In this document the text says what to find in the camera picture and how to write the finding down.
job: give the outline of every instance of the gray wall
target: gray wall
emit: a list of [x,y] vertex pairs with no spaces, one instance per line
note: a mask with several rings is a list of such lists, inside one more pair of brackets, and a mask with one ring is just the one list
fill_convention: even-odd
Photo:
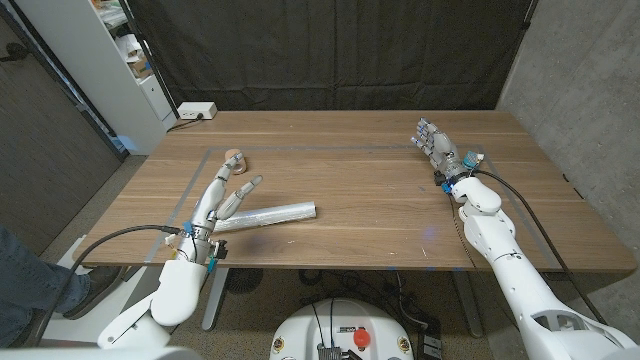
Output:
[[[541,0],[497,109],[517,117],[639,260],[640,2]],[[640,341],[639,271],[591,298]]]

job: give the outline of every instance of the white robotic arm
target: white robotic arm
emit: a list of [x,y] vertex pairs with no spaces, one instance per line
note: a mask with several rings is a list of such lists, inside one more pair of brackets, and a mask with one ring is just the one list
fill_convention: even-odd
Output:
[[513,222],[500,208],[500,196],[468,175],[455,146],[442,144],[451,142],[449,138],[425,118],[419,122],[418,136],[420,140],[412,142],[430,157],[445,192],[464,204],[459,215],[465,237],[491,265],[530,359],[614,359],[622,358],[624,349],[637,347],[621,331],[558,300],[518,246]]
[[220,205],[231,170],[240,159],[242,153],[222,165],[196,204],[191,220],[184,224],[176,259],[165,262],[158,290],[120,314],[103,330],[98,338],[101,348],[165,346],[169,334],[162,326],[178,325],[193,314],[207,273],[204,263],[208,257],[217,259],[226,253],[224,241],[209,238],[216,222],[231,217],[244,197],[262,181],[262,176],[254,177]]

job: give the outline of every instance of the black backdrop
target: black backdrop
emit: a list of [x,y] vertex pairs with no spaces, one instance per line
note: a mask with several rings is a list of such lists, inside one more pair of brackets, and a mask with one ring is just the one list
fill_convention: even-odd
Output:
[[174,101],[493,109],[530,0],[129,0]]

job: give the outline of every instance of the emergency stop button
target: emergency stop button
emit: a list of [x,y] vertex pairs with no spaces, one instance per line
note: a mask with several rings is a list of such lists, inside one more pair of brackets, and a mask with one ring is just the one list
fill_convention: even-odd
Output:
[[371,343],[371,336],[367,330],[358,329],[353,333],[353,342],[359,348],[367,347]]

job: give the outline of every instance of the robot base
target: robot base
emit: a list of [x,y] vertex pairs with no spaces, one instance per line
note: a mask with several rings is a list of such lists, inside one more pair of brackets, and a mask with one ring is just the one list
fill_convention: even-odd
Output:
[[[269,359],[413,359],[407,333],[395,319],[377,307],[343,298],[333,299],[333,311],[331,299],[322,300],[314,305],[318,313],[317,319],[313,307],[308,305],[296,311],[280,325],[273,336]],[[354,334],[362,328],[366,330],[370,341],[367,346],[358,347]],[[331,357],[332,335],[334,351],[337,352],[335,348],[339,348],[339,352],[344,355]],[[325,348],[326,355],[320,357],[318,349],[322,348]]]

